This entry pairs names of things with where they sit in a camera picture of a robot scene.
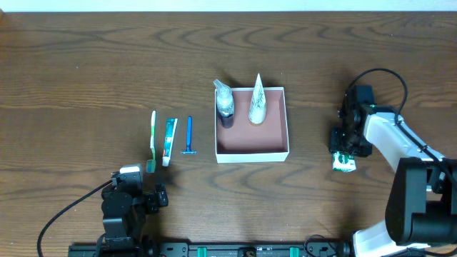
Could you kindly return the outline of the green soap packet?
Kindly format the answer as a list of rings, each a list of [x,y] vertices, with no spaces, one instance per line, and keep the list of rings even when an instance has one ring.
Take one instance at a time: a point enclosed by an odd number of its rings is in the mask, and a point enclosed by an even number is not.
[[[356,170],[356,162],[352,155],[337,151],[332,154],[332,168],[334,171],[350,173]]]

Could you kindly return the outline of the green white toothbrush with cap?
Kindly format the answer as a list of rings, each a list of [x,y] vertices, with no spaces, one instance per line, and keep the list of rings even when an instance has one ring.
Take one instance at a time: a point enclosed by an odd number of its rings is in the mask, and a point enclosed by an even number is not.
[[[149,147],[151,149],[151,159],[146,162],[146,172],[154,173],[156,168],[156,149],[155,149],[155,125],[156,125],[156,111],[151,113],[151,137]]]

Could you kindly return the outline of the blue disposable razor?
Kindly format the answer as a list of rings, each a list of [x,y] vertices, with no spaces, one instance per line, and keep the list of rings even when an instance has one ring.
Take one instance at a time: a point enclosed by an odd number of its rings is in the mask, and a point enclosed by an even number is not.
[[[196,154],[196,150],[193,150],[191,147],[192,131],[193,131],[193,118],[192,118],[192,116],[189,116],[187,118],[187,128],[186,128],[186,148],[181,151],[182,154]]]

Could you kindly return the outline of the Colgate toothpaste tube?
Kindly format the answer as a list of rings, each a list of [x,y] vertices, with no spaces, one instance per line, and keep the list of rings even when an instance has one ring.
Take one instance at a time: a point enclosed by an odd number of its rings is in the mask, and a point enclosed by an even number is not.
[[[178,119],[177,118],[168,118],[166,120],[166,130],[164,137],[164,152],[162,157],[162,165],[167,167],[169,166],[171,160],[171,153],[174,144],[174,136],[176,133]]]

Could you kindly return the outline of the white cosmetic tube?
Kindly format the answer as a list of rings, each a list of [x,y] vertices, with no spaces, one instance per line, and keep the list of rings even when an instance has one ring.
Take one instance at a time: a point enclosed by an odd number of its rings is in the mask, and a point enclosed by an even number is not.
[[[253,88],[251,104],[248,114],[249,121],[254,125],[260,125],[266,117],[266,96],[260,74],[256,77]]]

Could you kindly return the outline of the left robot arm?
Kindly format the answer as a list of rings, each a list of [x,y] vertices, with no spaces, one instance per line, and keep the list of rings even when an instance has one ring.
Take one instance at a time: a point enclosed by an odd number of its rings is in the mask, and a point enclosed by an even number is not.
[[[143,234],[146,217],[169,204],[162,181],[143,192],[140,171],[116,172],[101,192],[104,234],[94,245],[69,246],[69,256],[161,256],[158,244]]]

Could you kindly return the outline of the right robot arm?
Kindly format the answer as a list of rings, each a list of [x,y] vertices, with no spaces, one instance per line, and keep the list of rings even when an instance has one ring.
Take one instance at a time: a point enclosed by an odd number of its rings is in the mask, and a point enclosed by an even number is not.
[[[395,176],[384,219],[352,235],[354,256],[422,253],[456,243],[456,161],[429,148],[394,109],[346,102],[331,130],[335,171],[356,170],[355,159],[377,148]]]

